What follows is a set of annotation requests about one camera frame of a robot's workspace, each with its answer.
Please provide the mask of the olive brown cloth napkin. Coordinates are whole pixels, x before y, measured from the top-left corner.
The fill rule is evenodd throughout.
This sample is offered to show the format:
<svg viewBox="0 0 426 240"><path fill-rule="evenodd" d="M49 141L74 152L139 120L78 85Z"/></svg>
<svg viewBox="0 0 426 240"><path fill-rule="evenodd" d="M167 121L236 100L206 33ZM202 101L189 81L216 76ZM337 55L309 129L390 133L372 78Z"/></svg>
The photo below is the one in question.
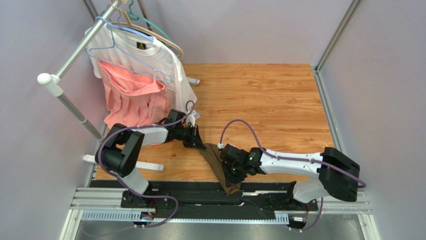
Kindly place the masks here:
<svg viewBox="0 0 426 240"><path fill-rule="evenodd" d="M226 186L226 177L222 168L222 160L220 159L220 151L217 148L217 145L212 143L205 143L204 147L205 149L200 150L199 152L203 156L204 160L209 164L212 172L214 173L225 193L232 195L238 192L241 188L241 183L232 185L230 187Z"/></svg>

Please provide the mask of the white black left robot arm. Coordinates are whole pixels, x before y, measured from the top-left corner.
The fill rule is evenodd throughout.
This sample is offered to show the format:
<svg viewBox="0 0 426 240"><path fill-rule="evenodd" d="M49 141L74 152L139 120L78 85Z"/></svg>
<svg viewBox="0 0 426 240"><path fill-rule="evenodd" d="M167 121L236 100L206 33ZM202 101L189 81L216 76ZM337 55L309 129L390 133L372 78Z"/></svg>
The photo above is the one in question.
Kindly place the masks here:
<svg viewBox="0 0 426 240"><path fill-rule="evenodd" d="M124 192L126 200L133 200L143 208L154 203L154 199L148 197L152 185L136 167L142 147L181 141L185 148L206 149L198 125L187 122L186 119L186 113L172 109L167 117L153 125L113 125L97 150L94 160L105 172L111 173L124 184L127 188Z"/></svg>

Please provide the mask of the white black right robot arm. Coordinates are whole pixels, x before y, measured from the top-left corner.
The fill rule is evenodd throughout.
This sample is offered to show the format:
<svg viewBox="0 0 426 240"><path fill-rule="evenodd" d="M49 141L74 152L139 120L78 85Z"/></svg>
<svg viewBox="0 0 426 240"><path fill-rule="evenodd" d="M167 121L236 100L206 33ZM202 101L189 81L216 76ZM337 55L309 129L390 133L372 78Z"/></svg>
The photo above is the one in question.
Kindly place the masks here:
<svg viewBox="0 0 426 240"><path fill-rule="evenodd" d="M356 202L360 184L360 166L334 147L323 152L285 153L261 147L250 151L231 144L217 145L226 187L237 185L249 175L290 174L307 177L287 190L300 203L331 196L344 202Z"/></svg>

